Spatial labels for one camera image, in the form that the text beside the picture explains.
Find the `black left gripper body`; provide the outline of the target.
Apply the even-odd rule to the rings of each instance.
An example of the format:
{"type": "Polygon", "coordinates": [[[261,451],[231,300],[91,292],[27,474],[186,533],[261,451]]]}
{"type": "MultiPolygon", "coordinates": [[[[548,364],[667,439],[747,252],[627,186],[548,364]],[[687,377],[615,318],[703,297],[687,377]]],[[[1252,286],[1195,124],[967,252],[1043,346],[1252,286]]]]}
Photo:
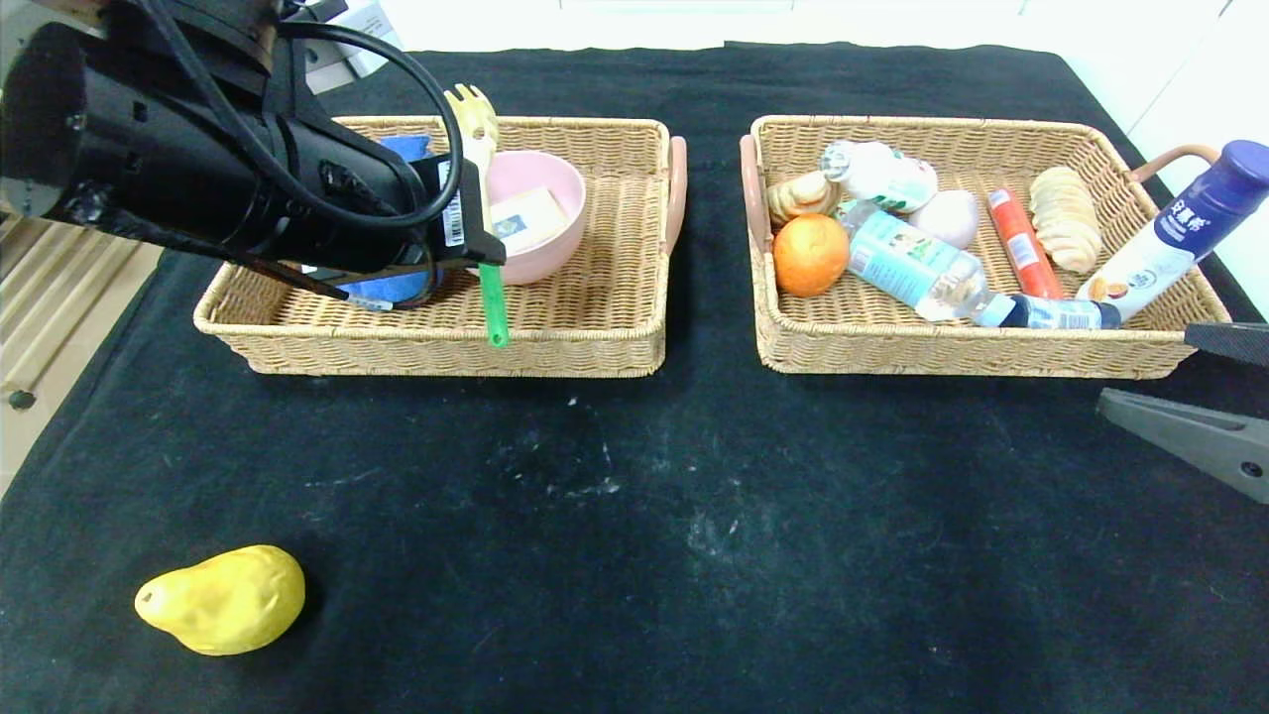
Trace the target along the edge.
{"type": "Polygon", "coordinates": [[[343,268],[354,275],[426,273],[472,268],[463,261],[459,204],[461,164],[431,131],[412,128],[395,134],[364,134],[345,128],[358,153],[343,167],[343,199],[359,216],[398,217],[421,211],[442,194],[452,176],[457,189],[447,205],[407,230],[343,230],[343,268]]]}

